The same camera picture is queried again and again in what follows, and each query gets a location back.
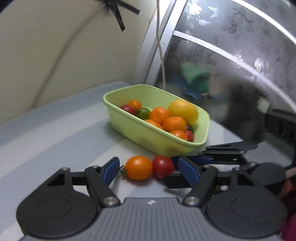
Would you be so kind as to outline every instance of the tomato stem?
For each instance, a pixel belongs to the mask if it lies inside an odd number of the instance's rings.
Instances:
[[[120,173],[122,176],[126,175],[126,169],[125,169],[124,166],[121,166],[121,167],[120,167],[120,169],[119,169],[119,173]]]

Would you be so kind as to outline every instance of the black circular plate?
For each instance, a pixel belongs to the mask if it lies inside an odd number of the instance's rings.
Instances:
[[[76,234],[89,226],[97,215],[94,201],[87,195],[64,191],[61,195],[34,192],[17,208],[17,221],[25,234],[53,239]]]
[[[263,187],[236,186],[207,204],[210,221],[239,238],[263,238],[277,232],[287,217],[284,204]]]
[[[278,164],[263,163],[252,171],[252,177],[256,178],[269,191],[278,194],[284,186],[286,172]]]

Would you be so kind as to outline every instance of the red cherry tomato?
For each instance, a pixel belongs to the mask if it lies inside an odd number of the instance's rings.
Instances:
[[[157,179],[164,179],[172,174],[175,167],[171,159],[166,156],[156,156],[152,161],[153,174]]]
[[[137,111],[133,107],[131,107],[131,106],[127,105],[127,104],[121,106],[120,108],[125,110],[128,113],[131,113],[132,115],[136,115],[136,113],[137,113]]]
[[[190,142],[193,142],[194,141],[194,134],[192,131],[185,131],[185,134],[187,135],[187,140],[190,141]]]

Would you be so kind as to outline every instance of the green cherry tomato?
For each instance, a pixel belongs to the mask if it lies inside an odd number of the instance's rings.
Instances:
[[[137,114],[137,117],[139,117],[142,120],[147,120],[149,119],[149,114],[150,114],[150,110],[146,107],[142,107],[139,110],[139,113]]]

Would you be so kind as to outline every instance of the blue object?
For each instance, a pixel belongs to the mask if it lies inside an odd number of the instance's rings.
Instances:
[[[179,158],[179,171],[192,187],[200,180],[197,169],[182,157]]]
[[[103,167],[103,181],[109,186],[113,179],[119,172],[120,161],[118,157],[113,157],[109,162],[107,162]]]
[[[195,156],[186,156],[189,160],[193,161],[196,165],[198,166],[203,166],[203,165],[207,165],[212,163],[212,159],[210,157],[207,156],[203,156],[203,155],[195,155]],[[181,158],[180,156],[175,156],[172,157],[171,160],[174,163],[175,166],[175,170],[179,170],[179,158]]]

